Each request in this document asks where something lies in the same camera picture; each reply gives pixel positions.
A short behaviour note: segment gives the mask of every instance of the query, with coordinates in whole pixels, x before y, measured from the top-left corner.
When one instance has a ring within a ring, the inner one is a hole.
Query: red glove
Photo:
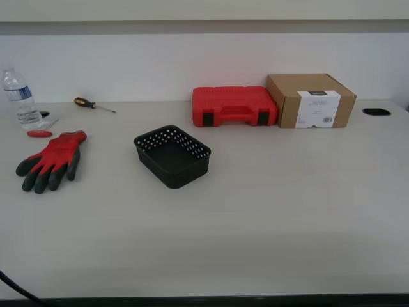
[[[79,145],[85,141],[84,131],[62,133],[56,139],[49,141],[40,153],[28,157],[17,166],[16,174],[26,176],[22,189],[41,194],[47,185],[51,191],[58,186],[66,172],[68,180],[74,180],[79,162]]]

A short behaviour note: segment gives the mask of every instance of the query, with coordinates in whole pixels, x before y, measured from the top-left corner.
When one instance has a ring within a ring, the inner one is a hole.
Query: black basket
[[[138,136],[134,143],[139,160],[171,189],[179,189],[208,171],[210,148],[176,126]]]

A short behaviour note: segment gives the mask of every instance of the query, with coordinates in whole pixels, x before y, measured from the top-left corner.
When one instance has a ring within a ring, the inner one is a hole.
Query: red object
[[[39,175],[42,175],[50,168],[53,168],[52,172],[54,172],[66,163],[70,165],[75,151],[86,138],[87,135],[84,131],[77,131],[74,133],[62,133],[58,138],[50,140],[47,147],[40,153],[27,158],[27,160],[32,160],[41,157],[41,160],[31,169],[30,173],[34,173],[39,168],[42,168],[39,173]]]
[[[52,132],[46,130],[33,130],[27,131],[27,135],[33,138],[47,138],[49,136],[52,136]]]
[[[222,122],[273,125],[278,109],[262,86],[226,86],[193,90],[193,123],[198,127],[219,126]]]
[[[51,191],[58,189],[64,174],[68,180],[74,180],[80,159],[79,145],[85,141],[84,131],[62,133],[49,141],[40,153],[22,161],[15,173],[26,176],[22,184],[24,191],[41,194],[48,187]]]

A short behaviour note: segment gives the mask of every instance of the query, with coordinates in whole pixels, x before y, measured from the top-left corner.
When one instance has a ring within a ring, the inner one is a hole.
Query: red plastic case
[[[232,121],[269,126],[275,124],[277,114],[277,105],[262,86],[195,88],[193,91],[193,123],[198,127],[216,127]]]

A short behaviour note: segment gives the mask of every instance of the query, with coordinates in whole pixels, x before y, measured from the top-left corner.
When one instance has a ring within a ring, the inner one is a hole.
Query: plastic water bottle
[[[14,67],[3,68],[1,85],[9,101],[17,109],[17,117],[23,129],[33,130],[41,127],[44,122],[40,112],[35,108],[34,98],[22,74]]]

